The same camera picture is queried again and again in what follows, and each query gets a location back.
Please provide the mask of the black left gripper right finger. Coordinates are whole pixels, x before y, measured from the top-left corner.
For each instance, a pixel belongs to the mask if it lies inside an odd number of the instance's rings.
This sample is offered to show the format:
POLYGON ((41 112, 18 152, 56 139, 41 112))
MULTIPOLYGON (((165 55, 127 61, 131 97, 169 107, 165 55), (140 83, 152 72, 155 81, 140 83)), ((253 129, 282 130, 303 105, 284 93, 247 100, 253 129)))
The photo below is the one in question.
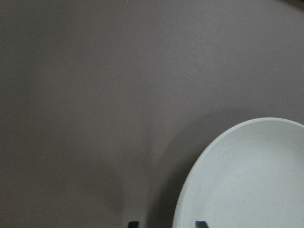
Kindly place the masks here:
POLYGON ((207 223, 205 221, 196 221, 195 228, 207 228, 207 223))

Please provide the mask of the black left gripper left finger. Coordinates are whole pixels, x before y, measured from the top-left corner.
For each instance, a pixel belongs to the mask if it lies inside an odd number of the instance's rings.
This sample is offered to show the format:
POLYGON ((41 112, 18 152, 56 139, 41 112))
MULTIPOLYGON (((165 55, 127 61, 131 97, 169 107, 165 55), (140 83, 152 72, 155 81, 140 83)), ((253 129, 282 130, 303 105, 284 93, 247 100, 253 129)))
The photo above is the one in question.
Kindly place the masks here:
POLYGON ((128 223, 128 228, 138 228, 139 227, 139 221, 130 221, 128 223))

